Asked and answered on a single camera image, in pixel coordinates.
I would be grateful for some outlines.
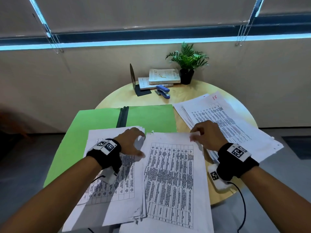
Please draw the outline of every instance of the black pot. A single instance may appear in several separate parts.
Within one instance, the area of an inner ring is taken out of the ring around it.
[[[181,69],[180,70],[180,83],[188,85],[191,83],[194,70]]]

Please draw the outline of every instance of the black binding tape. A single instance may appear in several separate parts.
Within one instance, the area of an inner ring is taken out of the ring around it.
[[[118,118],[116,128],[126,127],[128,109],[129,109],[129,106],[124,106],[123,108],[120,109],[119,118]]]

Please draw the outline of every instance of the beige wall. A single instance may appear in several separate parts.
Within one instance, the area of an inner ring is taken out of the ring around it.
[[[259,127],[311,126],[311,39],[195,43],[210,66],[194,78],[238,98]],[[180,44],[0,51],[0,106],[30,132],[65,132],[79,110],[93,109],[112,91],[150,68],[171,68]]]

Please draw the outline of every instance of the blue stapler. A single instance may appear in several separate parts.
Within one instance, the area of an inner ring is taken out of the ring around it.
[[[166,87],[163,86],[163,85],[157,85],[157,86],[156,86],[155,92],[156,92],[159,96],[160,96],[160,95],[164,96],[165,99],[169,99],[169,98],[170,98],[170,96],[169,96],[169,94],[168,94],[169,89],[166,88]]]

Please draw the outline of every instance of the person's left hand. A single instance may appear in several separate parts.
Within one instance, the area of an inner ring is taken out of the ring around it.
[[[144,157],[144,153],[134,147],[134,142],[139,136],[145,137],[145,134],[138,128],[132,127],[114,139],[121,145],[121,152],[123,154]]]

